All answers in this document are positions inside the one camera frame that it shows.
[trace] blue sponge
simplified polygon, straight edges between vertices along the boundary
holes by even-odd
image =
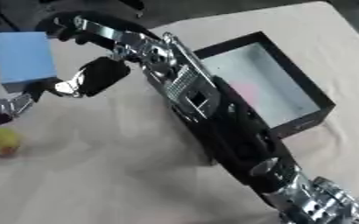
[[[49,41],[44,32],[0,33],[0,81],[8,93],[56,76]]]

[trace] pink object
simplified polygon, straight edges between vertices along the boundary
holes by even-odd
[[[254,85],[249,83],[229,83],[230,86],[249,103],[251,107],[256,104],[257,101],[257,89]]]

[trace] beige fabric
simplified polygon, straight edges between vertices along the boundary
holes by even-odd
[[[285,140],[311,178],[359,199],[359,35],[326,3],[159,27],[192,49],[265,32],[336,103],[321,126]],[[102,55],[53,41],[60,75]],[[274,223],[272,212],[221,167],[199,166],[198,145],[137,68],[94,99],[49,94],[11,127],[21,154],[0,159],[0,224]]]

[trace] screw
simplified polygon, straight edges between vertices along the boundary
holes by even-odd
[[[83,18],[81,16],[77,16],[74,18],[74,26],[76,26],[76,28],[81,28],[83,25]]]
[[[236,112],[236,106],[231,103],[231,104],[229,105],[228,112],[229,112],[230,114],[234,114],[234,113]]]

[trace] chrome metal part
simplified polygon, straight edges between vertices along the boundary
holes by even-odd
[[[19,95],[11,100],[0,99],[0,114],[16,118],[22,115],[34,104],[29,94]]]
[[[268,172],[273,164],[275,160],[268,160],[254,172]],[[283,223],[359,224],[359,205],[351,196],[328,179],[309,180],[297,165],[295,172],[287,185],[264,193]]]
[[[210,117],[220,101],[220,94],[211,81],[210,72],[194,53],[171,33],[162,40],[143,33],[117,31],[113,28],[76,17],[74,25],[114,40],[112,59],[137,56],[148,81],[188,120],[199,121]]]
[[[84,83],[84,70],[80,70],[71,80],[62,81],[54,85],[54,90],[61,96],[82,98],[79,92],[80,86]]]

